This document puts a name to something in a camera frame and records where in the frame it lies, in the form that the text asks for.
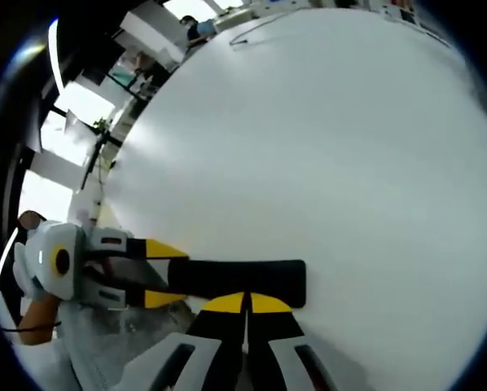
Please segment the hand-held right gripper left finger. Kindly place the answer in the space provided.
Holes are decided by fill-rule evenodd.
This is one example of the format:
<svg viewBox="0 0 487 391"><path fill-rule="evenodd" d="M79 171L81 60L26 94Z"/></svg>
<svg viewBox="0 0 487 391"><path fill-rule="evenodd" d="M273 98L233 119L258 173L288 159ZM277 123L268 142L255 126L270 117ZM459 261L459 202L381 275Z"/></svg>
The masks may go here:
<svg viewBox="0 0 487 391"><path fill-rule="evenodd" d="M209 301L185 333L154 348L150 390L235 390L243 366L246 294Z"/></svg>

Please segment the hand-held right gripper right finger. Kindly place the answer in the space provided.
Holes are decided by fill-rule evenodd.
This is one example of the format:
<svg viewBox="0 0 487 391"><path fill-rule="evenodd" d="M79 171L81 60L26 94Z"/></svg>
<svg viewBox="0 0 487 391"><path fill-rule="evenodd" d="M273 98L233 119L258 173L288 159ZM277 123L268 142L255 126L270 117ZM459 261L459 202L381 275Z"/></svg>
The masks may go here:
<svg viewBox="0 0 487 391"><path fill-rule="evenodd" d="M276 297L251 293L248 371L255 390L337 390L322 351Z"/></svg>

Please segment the person's left hand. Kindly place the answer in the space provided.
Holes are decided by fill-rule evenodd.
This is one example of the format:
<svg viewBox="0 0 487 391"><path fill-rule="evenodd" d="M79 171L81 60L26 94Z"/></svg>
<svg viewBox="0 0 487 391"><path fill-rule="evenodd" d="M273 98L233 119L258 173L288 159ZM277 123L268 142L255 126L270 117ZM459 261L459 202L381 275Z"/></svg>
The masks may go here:
<svg viewBox="0 0 487 391"><path fill-rule="evenodd" d="M45 221L45 217L33 210L24 211L18 219L20 226L27 231L36 230L38 226Z"/></svg>

